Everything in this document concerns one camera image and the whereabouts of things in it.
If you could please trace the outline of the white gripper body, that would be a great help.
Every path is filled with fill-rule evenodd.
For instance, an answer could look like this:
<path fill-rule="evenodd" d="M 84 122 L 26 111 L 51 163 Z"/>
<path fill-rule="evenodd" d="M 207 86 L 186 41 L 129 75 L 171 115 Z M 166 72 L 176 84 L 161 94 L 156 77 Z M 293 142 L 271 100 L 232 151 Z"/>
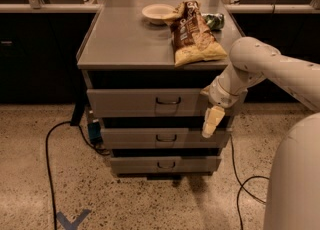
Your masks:
<path fill-rule="evenodd" d="M 210 85 L 203 88 L 200 94 L 206 96 L 212 105 L 230 108 L 238 101 L 240 88 L 231 80 L 219 75 Z"/>

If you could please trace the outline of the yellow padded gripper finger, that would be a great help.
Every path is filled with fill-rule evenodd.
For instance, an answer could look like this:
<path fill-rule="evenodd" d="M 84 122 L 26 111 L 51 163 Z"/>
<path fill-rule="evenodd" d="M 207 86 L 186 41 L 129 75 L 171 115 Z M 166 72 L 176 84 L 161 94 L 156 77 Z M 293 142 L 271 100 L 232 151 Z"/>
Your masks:
<path fill-rule="evenodd" d="M 220 106 L 213 106 L 208 108 L 204 117 L 204 124 L 202 127 L 202 136 L 210 138 L 216 130 L 216 127 L 225 116 L 225 110 Z"/>

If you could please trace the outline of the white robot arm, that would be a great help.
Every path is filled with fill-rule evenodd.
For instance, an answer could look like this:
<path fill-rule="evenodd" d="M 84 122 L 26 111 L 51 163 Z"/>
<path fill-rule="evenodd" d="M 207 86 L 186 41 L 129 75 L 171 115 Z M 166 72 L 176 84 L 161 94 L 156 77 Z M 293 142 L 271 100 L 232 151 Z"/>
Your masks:
<path fill-rule="evenodd" d="M 281 54 L 253 37 L 236 40 L 229 64 L 204 89 L 209 100 L 202 136 L 209 138 L 225 111 L 254 85 L 268 80 L 293 98 L 265 104 L 268 114 L 295 105 L 309 114 L 284 135 L 270 170 L 263 230 L 320 230 L 320 66 Z"/>

